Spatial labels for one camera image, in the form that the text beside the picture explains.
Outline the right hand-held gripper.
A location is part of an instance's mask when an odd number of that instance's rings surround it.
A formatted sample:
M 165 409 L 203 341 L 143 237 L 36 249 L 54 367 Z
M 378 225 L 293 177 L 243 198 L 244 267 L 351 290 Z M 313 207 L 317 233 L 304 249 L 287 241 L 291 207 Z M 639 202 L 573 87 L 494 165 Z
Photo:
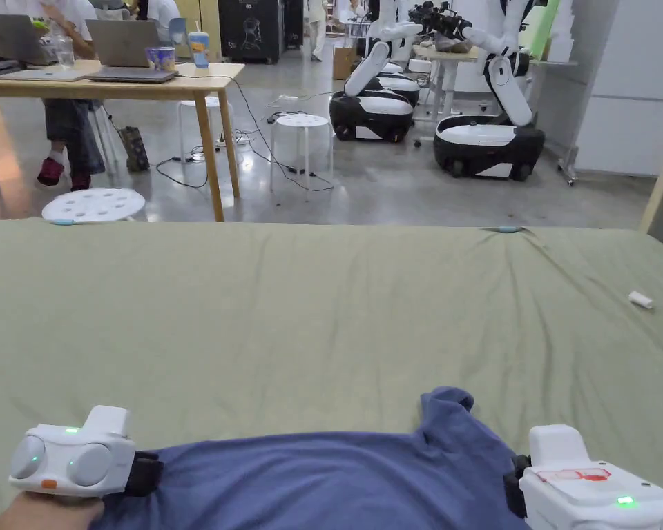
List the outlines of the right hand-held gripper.
M 593 460 L 572 426 L 534 426 L 529 446 L 503 486 L 509 510 L 531 529 L 663 529 L 663 489 Z

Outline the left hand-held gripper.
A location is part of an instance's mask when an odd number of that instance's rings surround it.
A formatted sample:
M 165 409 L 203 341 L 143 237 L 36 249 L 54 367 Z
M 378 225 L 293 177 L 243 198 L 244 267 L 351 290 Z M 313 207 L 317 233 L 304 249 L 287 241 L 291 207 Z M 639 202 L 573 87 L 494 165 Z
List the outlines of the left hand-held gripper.
M 98 405 L 82 426 L 34 426 L 12 454 L 8 482 L 64 499 L 152 494 L 164 463 L 156 453 L 137 450 L 129 420 L 127 409 Z

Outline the person's left hand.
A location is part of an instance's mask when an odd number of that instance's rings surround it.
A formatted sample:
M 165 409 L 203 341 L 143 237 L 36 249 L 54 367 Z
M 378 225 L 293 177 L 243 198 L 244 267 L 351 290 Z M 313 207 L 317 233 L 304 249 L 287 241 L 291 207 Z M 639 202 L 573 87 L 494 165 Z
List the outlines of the person's left hand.
M 38 493 L 19 493 L 0 514 L 0 529 L 89 529 L 104 512 L 100 499 L 63 504 Z

